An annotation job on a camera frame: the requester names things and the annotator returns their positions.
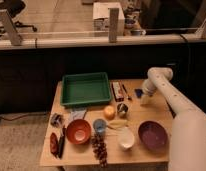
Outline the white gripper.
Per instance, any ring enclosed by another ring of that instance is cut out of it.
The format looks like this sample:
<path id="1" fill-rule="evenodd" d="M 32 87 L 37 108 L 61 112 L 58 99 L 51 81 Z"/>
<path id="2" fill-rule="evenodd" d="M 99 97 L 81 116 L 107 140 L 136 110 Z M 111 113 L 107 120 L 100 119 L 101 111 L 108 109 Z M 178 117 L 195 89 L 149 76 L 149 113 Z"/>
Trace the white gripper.
<path id="1" fill-rule="evenodd" d="M 150 105 L 151 104 L 151 96 L 156 92 L 156 90 L 157 90 L 156 86 L 149 79 L 146 79 L 142 83 L 142 91 L 146 95 L 143 95 L 141 97 L 140 105 L 141 106 Z"/>

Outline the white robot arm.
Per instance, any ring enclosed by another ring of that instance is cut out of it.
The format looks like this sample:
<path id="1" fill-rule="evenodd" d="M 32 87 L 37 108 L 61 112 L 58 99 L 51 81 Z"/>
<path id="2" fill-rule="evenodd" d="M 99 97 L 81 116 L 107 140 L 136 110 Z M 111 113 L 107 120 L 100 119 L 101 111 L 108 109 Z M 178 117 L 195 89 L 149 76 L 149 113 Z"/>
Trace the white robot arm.
<path id="1" fill-rule="evenodd" d="M 174 113 L 169 145 L 168 171 L 206 171 L 206 113 L 170 83 L 173 71 L 151 67 L 142 91 L 159 90 Z"/>

